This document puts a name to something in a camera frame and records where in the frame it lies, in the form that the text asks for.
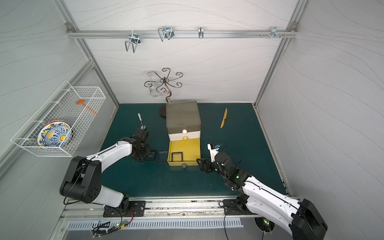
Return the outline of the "white drawer with yellow knob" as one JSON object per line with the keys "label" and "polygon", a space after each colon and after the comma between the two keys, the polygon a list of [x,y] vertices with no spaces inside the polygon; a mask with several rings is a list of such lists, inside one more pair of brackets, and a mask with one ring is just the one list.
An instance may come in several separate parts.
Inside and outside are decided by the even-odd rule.
{"label": "white drawer with yellow knob", "polygon": [[183,130],[181,133],[168,134],[170,141],[181,141],[190,139],[199,139],[201,137],[201,131],[188,132]]}

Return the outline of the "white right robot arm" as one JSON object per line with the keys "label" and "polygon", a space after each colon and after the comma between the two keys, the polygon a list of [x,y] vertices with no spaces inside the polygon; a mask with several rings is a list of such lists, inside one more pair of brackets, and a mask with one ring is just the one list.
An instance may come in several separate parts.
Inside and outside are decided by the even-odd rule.
{"label": "white right robot arm", "polygon": [[316,206],[307,199],[297,200],[266,186],[238,168],[225,153],[197,159],[202,172],[217,173],[240,196],[237,208],[243,213],[260,215],[287,231],[294,240],[323,240],[328,225]]}

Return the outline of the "olive green drawer cabinet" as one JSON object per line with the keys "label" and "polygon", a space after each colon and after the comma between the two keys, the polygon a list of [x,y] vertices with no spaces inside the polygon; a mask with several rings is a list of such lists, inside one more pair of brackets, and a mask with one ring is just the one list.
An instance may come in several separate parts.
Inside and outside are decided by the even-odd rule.
{"label": "olive green drawer cabinet", "polygon": [[196,101],[166,104],[166,127],[168,134],[180,134],[183,130],[201,130],[201,118]]}

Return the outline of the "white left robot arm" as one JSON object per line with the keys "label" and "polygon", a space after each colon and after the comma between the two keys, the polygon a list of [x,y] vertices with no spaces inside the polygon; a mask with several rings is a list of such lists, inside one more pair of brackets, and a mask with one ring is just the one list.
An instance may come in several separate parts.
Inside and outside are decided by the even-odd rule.
{"label": "white left robot arm", "polygon": [[152,156],[146,143],[149,133],[137,129],[132,137],[125,137],[114,145],[87,157],[74,157],[60,187],[60,194],[86,204],[98,204],[116,208],[121,212],[129,209],[129,197],[102,185],[102,173],[119,160],[131,156],[143,162]]}

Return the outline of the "yellow drawer with grey knob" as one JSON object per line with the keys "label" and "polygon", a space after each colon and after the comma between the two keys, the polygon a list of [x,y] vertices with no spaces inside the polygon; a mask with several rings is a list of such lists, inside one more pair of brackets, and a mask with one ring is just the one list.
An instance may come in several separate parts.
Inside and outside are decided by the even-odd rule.
{"label": "yellow drawer with grey knob", "polygon": [[[198,166],[197,159],[201,158],[201,140],[190,139],[181,141],[170,141],[168,164],[171,167],[186,168],[189,166]],[[183,162],[172,162],[172,152],[183,152]]]}

